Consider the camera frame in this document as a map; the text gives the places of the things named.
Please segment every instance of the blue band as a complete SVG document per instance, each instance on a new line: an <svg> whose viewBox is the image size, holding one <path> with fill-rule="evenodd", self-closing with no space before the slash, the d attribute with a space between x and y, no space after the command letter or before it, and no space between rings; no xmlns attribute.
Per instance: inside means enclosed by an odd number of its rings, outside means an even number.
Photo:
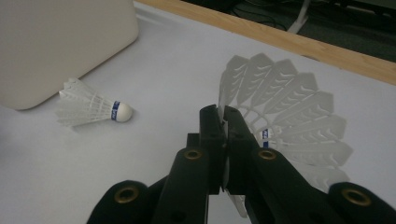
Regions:
<svg viewBox="0 0 396 224"><path fill-rule="evenodd" d="M113 109L111 110L111 119L117 120L117 111L119 110L120 101L114 102Z"/></svg>

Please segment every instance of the dark floor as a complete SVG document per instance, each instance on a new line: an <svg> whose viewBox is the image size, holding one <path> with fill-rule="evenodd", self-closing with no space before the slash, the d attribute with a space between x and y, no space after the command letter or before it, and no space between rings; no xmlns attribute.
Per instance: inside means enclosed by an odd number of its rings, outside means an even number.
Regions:
<svg viewBox="0 0 396 224"><path fill-rule="evenodd" d="M227 1L235 4L226 13L287 30L297 19L304 0ZM396 62L396 16L392 12L375 14L371 9L312 0L308 16L298 35Z"/></svg>

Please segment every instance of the white shuttlecock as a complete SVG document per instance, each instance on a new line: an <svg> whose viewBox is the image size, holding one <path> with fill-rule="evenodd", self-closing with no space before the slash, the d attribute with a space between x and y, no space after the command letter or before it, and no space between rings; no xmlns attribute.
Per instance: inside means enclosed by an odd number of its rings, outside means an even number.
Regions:
<svg viewBox="0 0 396 224"><path fill-rule="evenodd" d="M76 126L103 119L124 122L131 118L133 110L119 101L110 101L77 78L70 78L59 91L61 100L55 114L65 126Z"/></svg>
<svg viewBox="0 0 396 224"><path fill-rule="evenodd" d="M234 56L221 77L221 118L225 105L239 109L259 144L280 151L313 187L327 192L348 181L338 168L352 153L341 142L347 122L334 115L332 94L318 89L313 74L264 54Z"/></svg>

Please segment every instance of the white table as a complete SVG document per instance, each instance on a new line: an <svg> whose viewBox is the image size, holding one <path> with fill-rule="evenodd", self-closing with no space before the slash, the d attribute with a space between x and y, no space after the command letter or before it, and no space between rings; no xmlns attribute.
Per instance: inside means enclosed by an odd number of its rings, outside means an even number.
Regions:
<svg viewBox="0 0 396 224"><path fill-rule="evenodd" d="M234 56L291 59L334 95L354 153L342 168L396 207L396 87L240 35L136 3L140 36L82 80L135 109L111 120L62 127L58 96L26 111L0 107L0 223L84 223L103 194L125 179L148 186L168 174L198 111L216 104ZM249 223L227 196L210 197L209 223Z"/></svg>

